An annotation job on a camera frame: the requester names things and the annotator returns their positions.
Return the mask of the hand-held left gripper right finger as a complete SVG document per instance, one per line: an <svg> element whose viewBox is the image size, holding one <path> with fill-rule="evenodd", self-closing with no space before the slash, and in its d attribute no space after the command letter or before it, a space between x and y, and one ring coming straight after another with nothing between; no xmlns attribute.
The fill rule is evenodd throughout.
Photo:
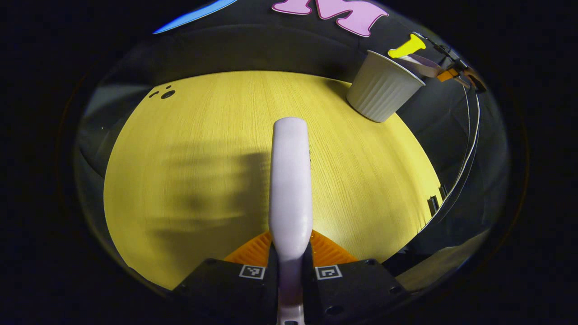
<svg viewBox="0 0 578 325"><path fill-rule="evenodd" d="M310 235L302 262L307 325L361 325L409 296L376 259L358 260L319 232Z"/></svg>

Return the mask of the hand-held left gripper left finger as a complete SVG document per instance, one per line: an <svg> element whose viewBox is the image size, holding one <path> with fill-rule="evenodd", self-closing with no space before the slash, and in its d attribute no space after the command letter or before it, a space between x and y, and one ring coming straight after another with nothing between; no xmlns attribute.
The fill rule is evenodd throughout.
<svg viewBox="0 0 578 325"><path fill-rule="evenodd" d="M277 324L279 263L270 232L223 260L207 258L174 289L176 301L205 325Z"/></svg>

